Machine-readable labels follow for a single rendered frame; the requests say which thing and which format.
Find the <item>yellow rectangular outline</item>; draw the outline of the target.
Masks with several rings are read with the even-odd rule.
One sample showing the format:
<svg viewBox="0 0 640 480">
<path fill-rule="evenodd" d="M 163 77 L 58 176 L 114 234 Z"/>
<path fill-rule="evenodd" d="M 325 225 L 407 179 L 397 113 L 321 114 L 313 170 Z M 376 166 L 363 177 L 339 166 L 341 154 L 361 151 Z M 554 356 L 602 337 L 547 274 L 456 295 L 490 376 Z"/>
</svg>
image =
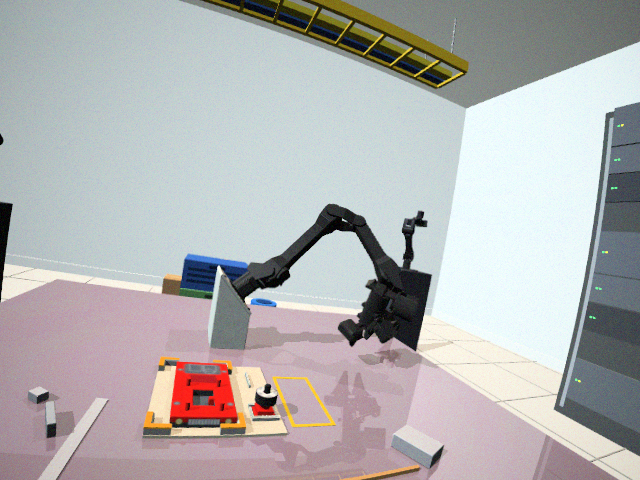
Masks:
<svg viewBox="0 0 640 480">
<path fill-rule="evenodd" d="M 277 383 L 276 378 L 278 378 L 278 379 L 305 379 L 306 383 L 307 383 L 307 384 L 308 384 L 308 386 L 310 387 L 310 389 L 311 389 L 311 391 L 313 392 L 314 396 L 316 397 L 316 399 L 317 399 L 317 400 L 318 400 L 318 402 L 320 403 L 320 405 L 321 405 L 321 407 L 323 408 L 323 410 L 325 411 L 326 415 L 329 417 L 329 421 L 330 421 L 331 423 L 318 423 L 318 424 L 296 424 L 296 425 L 295 425 L 295 423 L 294 423 L 294 421 L 293 421 L 293 418 L 292 418 L 292 415 L 290 414 L 289 408 L 287 407 L 286 401 L 284 400 L 283 394 L 282 394 L 282 392 L 281 392 L 281 390 L 280 390 L 280 387 L 279 387 L 279 384 Z M 285 409 L 286 409 L 286 412 L 287 412 L 287 415 L 288 415 L 288 417 L 289 417 L 289 420 L 291 421 L 292 427 L 313 427 L 313 426 L 334 426 L 334 425 L 336 425 L 336 424 L 333 422 L 332 418 L 329 416 L 329 412 L 326 410 L 325 406 L 323 405 L 323 403 L 321 402 L 321 400 L 319 399 L 319 397 L 318 397 L 318 396 L 317 396 L 317 394 L 315 393 L 315 391 L 314 391 L 313 387 L 311 387 L 311 385 L 310 385 L 310 383 L 309 383 L 309 381 L 308 381 L 308 379 L 307 379 L 306 377 L 273 377 L 273 380 L 274 380 L 274 382 L 275 382 L 275 384 L 276 384 L 277 390 L 278 390 L 278 392 L 279 392 L 279 394 L 280 394 L 281 400 L 282 400 L 283 405 L 284 405 L 284 407 L 285 407 Z"/>
</svg>

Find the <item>orange flat bar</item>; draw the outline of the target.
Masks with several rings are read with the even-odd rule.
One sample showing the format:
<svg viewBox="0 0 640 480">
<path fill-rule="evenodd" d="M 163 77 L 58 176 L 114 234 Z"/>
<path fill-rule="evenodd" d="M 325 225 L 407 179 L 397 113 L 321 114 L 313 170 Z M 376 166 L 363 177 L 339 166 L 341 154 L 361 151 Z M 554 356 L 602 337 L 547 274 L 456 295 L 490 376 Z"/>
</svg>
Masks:
<svg viewBox="0 0 640 480">
<path fill-rule="evenodd" d="M 417 471 L 419 471 L 419 469 L 420 469 L 420 466 L 419 465 L 415 465 L 415 466 L 410 466 L 410 467 L 405 467 L 405 468 L 400 468 L 400 469 L 395 469 L 395 470 L 375 473 L 375 474 L 371 474 L 371 475 L 365 475 L 365 476 L 361 476 L 361 477 L 345 478 L 345 479 L 341 479 L 341 480 L 380 480 L 380 479 L 389 478 L 389 477 L 393 477 L 393 476 L 398 476 L 398 475 L 402 475 L 402 474 L 408 474 L 408 473 L 412 473 L 412 472 L 417 472 Z"/>
</svg>

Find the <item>white flat strip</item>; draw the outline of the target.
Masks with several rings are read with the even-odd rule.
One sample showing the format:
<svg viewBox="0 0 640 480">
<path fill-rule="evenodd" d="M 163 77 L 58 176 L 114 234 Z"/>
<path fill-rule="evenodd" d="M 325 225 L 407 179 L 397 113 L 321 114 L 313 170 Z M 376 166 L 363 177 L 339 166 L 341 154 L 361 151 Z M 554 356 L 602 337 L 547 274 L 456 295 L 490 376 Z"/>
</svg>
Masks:
<svg viewBox="0 0 640 480">
<path fill-rule="evenodd" d="M 93 422 L 95 422 L 95 419 L 97 419 L 98 414 L 103 410 L 102 408 L 105 407 L 104 405 L 107 404 L 106 402 L 108 400 L 109 399 L 105 398 L 95 399 L 38 480 L 57 480 L 69 462 L 68 460 L 70 460 L 81 441 L 83 441 L 82 439 L 86 436 L 87 431 L 91 428 L 91 425 L 93 425 Z"/>
</svg>

